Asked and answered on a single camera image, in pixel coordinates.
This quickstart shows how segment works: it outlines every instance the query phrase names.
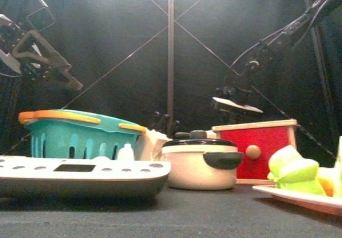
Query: red toy box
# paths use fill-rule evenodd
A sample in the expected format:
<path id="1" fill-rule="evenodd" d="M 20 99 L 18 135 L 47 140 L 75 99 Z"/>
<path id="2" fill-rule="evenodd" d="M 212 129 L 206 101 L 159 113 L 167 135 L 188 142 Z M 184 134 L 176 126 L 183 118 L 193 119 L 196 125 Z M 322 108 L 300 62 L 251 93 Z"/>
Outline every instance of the red toy box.
<path id="1" fill-rule="evenodd" d="M 270 183 L 270 157 L 284 146 L 295 147 L 295 127 L 294 119 L 212 127 L 218 138 L 234 142 L 244 154 L 236 170 L 239 184 Z"/>

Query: black curtain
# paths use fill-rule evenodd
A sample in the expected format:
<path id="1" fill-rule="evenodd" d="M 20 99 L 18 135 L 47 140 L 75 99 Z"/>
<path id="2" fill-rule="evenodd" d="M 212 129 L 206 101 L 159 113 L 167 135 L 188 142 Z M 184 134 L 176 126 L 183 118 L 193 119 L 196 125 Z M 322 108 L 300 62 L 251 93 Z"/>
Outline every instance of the black curtain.
<path id="1" fill-rule="evenodd" d="M 168 0 L 44 1 L 56 23 L 41 34 L 72 64 L 71 74 L 84 88 L 80 92 L 68 91 L 21 78 L 14 114 L 6 118 L 12 118 L 6 147 L 25 134 L 16 122 L 20 111 L 67 107 L 141 125 L 148 125 L 155 111 L 167 112 Z M 1 0 L 0 13 L 17 21 L 22 2 Z M 234 79 L 230 64 L 251 45 L 303 13 L 306 3 L 304 0 L 175 0 L 173 7 L 173 119 L 180 121 L 181 131 L 210 129 L 227 124 L 211 98 L 226 77 Z M 328 89 L 335 99 L 334 116 L 327 111 L 310 35 L 271 68 L 259 72 L 258 91 L 248 102 L 264 111 L 248 121 L 288 117 L 298 120 L 308 132 L 308 135 L 296 132 L 299 151 L 326 166 L 334 163 L 327 151 L 336 150 L 338 138 L 331 134 L 340 134 L 340 123 L 339 131 L 328 124 L 331 118 L 340 120 L 338 12 L 339 9 L 319 26 L 328 62 Z"/>

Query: digital scale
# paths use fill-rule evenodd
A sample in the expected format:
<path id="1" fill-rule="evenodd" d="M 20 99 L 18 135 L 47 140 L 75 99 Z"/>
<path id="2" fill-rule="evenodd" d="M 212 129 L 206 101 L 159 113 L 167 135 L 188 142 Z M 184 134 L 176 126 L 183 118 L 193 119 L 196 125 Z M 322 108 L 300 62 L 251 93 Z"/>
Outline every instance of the digital scale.
<path id="1" fill-rule="evenodd" d="M 159 161 L 0 156 L 0 197 L 153 197 L 169 170 Z"/>

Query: pot handle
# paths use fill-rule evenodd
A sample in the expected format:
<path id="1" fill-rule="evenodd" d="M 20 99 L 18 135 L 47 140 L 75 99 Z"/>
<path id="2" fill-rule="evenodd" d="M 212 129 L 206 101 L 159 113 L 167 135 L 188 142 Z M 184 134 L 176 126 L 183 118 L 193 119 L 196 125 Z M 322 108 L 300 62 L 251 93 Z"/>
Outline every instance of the pot handle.
<path id="1" fill-rule="evenodd" d="M 235 169 L 242 162 L 242 157 L 240 152 L 207 152 L 203 154 L 207 165 L 220 170 Z"/>

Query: white object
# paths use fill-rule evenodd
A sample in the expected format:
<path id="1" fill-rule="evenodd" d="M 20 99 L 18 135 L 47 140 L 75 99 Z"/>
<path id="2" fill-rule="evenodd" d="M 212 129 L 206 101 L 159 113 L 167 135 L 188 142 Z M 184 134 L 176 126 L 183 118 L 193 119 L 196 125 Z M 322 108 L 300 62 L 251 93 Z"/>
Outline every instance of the white object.
<path id="1" fill-rule="evenodd" d="M 168 162 L 0 156 L 0 197 L 149 197 Z"/>
<path id="2" fill-rule="evenodd" d="M 159 161 L 161 147 L 167 141 L 169 141 L 169 138 L 165 134 L 147 129 L 145 133 L 139 137 L 135 146 L 137 160 Z"/>
<path id="3" fill-rule="evenodd" d="M 275 188 L 274 185 L 254 186 L 252 189 L 272 195 L 272 197 L 279 201 L 284 201 L 327 214 L 342 216 L 340 198 L 288 191 Z"/>
<path id="4" fill-rule="evenodd" d="M 117 161 L 133 161 L 133 149 L 129 143 L 125 143 L 117 152 Z"/>
<path id="5" fill-rule="evenodd" d="M 168 186 L 192 190 L 224 190 L 236 183 L 236 169 L 222 170 L 207 165 L 207 152 L 236 152 L 235 146 L 179 145 L 164 146 L 164 160 L 171 162 Z"/>

